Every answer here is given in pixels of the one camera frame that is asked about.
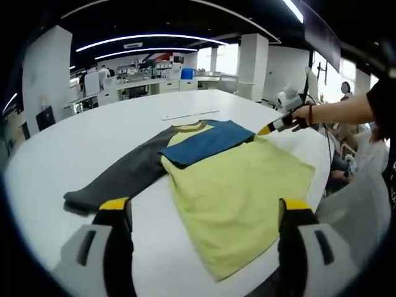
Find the yellow shirt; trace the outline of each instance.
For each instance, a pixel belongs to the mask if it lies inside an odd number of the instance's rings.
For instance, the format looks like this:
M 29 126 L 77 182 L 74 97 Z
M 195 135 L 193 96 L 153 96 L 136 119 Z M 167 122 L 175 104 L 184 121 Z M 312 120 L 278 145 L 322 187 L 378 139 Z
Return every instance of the yellow shirt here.
M 210 128 L 178 134 L 169 146 Z M 185 169 L 164 156 L 161 162 L 189 236 L 216 280 L 272 245 L 278 237 L 279 198 L 304 199 L 315 171 L 259 137 Z

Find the person's arm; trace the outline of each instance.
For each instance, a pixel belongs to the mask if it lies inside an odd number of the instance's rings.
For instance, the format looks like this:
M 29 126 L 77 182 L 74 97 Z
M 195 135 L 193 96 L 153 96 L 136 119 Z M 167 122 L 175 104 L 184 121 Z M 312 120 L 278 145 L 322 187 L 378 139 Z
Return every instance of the person's arm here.
M 309 121 L 309 107 L 303 106 L 293 113 L 294 118 Z M 366 95 L 354 96 L 338 103 L 312 106 L 312 123 L 362 124 L 374 121 Z

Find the gray fabric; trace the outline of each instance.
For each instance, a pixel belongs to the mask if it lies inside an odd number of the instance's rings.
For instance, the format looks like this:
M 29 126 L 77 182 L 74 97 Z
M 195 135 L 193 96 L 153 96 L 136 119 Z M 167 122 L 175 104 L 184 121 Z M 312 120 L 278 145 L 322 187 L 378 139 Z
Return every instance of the gray fabric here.
M 64 208 L 88 214 L 97 211 L 107 200 L 138 195 L 166 174 L 158 151 L 177 133 L 177 127 L 169 127 L 127 153 L 85 188 L 67 192 Z
M 362 269 L 390 223 L 388 190 L 382 175 L 363 172 L 341 191 L 324 199 L 316 215 L 349 244 L 353 262 Z

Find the gray sleeve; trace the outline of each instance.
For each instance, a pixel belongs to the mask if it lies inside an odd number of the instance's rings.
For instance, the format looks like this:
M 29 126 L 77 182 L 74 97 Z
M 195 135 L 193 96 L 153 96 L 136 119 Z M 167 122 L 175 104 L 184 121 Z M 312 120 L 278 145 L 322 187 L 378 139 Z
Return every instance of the gray sleeve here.
M 166 174 L 158 153 L 176 134 L 170 127 L 146 143 L 129 152 L 106 171 L 79 191 L 64 195 L 64 208 L 68 211 L 88 214 L 99 209 L 107 200 L 138 195 Z

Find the round table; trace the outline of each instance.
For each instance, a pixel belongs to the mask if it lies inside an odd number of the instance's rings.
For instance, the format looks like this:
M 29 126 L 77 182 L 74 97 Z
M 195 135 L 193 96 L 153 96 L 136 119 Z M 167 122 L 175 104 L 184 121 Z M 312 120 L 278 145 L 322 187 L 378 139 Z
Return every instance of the round table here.
M 231 119 L 257 132 L 279 116 L 275 110 L 219 90 L 164 93 L 78 114 L 19 147 L 4 174 L 10 207 L 27 246 L 45 269 L 52 270 L 60 261 L 62 245 L 93 219 L 63 209 L 67 191 L 86 186 L 127 152 L 170 125 Z M 316 168 L 306 196 L 315 210 L 330 170 L 327 139 L 312 129 L 274 132 L 267 138 Z M 161 178 L 132 199 L 132 275 L 139 297 L 242 297 L 275 271 L 277 242 L 232 276 L 216 282 L 188 237 L 168 178 Z

